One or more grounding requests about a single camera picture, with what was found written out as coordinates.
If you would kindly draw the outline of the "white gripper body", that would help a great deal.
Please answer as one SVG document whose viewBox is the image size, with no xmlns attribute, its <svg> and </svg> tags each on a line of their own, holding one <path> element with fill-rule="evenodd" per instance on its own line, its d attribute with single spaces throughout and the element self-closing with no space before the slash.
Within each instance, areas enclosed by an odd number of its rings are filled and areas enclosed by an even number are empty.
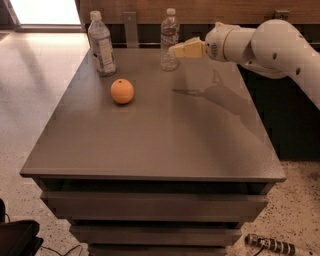
<svg viewBox="0 0 320 256">
<path fill-rule="evenodd" d="M 227 37 L 233 30 L 239 29 L 239 25 L 216 22 L 214 28 L 205 37 L 206 53 L 215 61 L 226 62 L 224 45 Z"/>
</svg>

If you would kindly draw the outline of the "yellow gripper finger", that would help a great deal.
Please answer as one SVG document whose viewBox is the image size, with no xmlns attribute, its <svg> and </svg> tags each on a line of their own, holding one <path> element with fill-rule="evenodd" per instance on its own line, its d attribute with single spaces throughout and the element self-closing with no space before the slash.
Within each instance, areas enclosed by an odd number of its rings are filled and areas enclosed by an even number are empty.
<svg viewBox="0 0 320 256">
<path fill-rule="evenodd" d="M 201 58 L 205 55 L 203 41 L 179 43 L 169 48 L 169 54 L 176 58 Z"/>
<path fill-rule="evenodd" d="M 195 44 L 201 44 L 201 43 L 202 43 L 202 40 L 200 39 L 200 37 L 193 37 L 182 42 L 183 45 L 195 45 Z"/>
</svg>

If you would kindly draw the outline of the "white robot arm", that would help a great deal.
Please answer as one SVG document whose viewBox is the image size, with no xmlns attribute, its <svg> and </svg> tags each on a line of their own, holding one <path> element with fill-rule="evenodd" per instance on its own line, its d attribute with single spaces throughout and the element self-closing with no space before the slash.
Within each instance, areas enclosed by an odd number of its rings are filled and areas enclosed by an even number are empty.
<svg viewBox="0 0 320 256">
<path fill-rule="evenodd" d="M 268 20 L 257 28 L 217 22 L 204 39 L 178 43 L 169 48 L 169 54 L 234 62 L 271 79 L 288 76 L 320 109 L 320 54 L 284 20 Z"/>
</svg>

